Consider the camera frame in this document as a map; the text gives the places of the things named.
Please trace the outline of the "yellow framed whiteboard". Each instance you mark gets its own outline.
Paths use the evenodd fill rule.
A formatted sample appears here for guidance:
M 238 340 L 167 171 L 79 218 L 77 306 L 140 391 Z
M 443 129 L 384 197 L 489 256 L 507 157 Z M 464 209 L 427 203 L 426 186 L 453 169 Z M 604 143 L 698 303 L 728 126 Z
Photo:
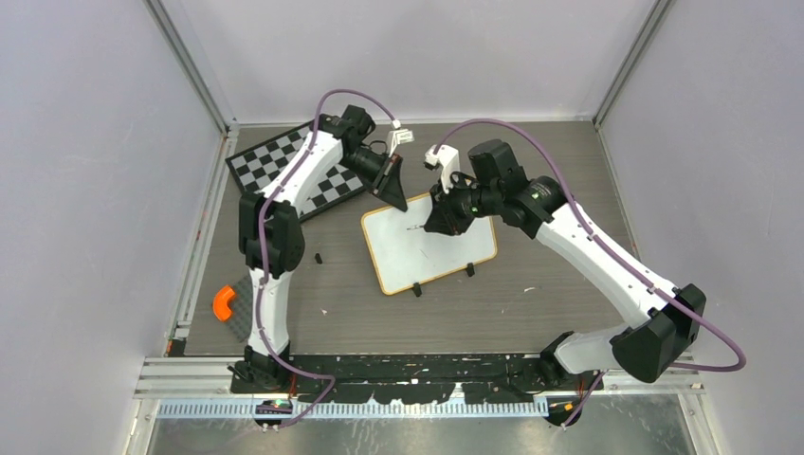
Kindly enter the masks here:
M 490 261 L 497 256 L 495 229 L 480 218 L 459 236 L 406 228 L 424 225 L 431 209 L 426 193 L 407 200 L 408 210 L 386 206 L 360 220 L 379 288 L 387 296 Z

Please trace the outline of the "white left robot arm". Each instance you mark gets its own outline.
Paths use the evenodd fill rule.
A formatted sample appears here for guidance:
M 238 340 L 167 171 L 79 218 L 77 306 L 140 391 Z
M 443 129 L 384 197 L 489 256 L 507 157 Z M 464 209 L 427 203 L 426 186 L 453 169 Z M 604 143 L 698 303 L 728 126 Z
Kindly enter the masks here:
M 242 196 L 239 249 L 252 280 L 252 326 L 244 358 L 233 370 L 247 383 L 269 392 L 289 384 L 289 288 L 305 251 L 298 206 L 320 179 L 340 165 L 374 197 L 407 210 L 400 179 L 402 158 L 392 151 L 374 152 L 365 141 L 374 130 L 373 118 L 361 107 L 349 105 L 339 116 L 319 114 L 280 175 L 263 189 Z

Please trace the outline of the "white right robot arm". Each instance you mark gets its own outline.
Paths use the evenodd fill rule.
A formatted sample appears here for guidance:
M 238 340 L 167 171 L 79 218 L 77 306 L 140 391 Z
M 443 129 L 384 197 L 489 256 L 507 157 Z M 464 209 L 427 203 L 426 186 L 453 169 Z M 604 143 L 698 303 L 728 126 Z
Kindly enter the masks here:
M 586 230 L 588 217 L 555 179 L 528 177 L 508 143 L 490 139 L 470 149 L 468 158 L 472 174 L 460 172 L 456 149 L 432 146 L 426 151 L 426 168 L 441 174 L 429 190 L 425 231 L 459 236 L 475 220 L 499 216 L 571 264 L 623 319 L 609 329 L 560 335 L 539 354 L 544 382 L 565 389 L 581 373 L 606 369 L 655 382 L 696 339 L 700 325 L 685 311 L 703 313 L 703 291 L 659 277 L 650 284 L 634 277 L 634 271 L 649 271 L 619 245 L 600 246 L 608 235 Z

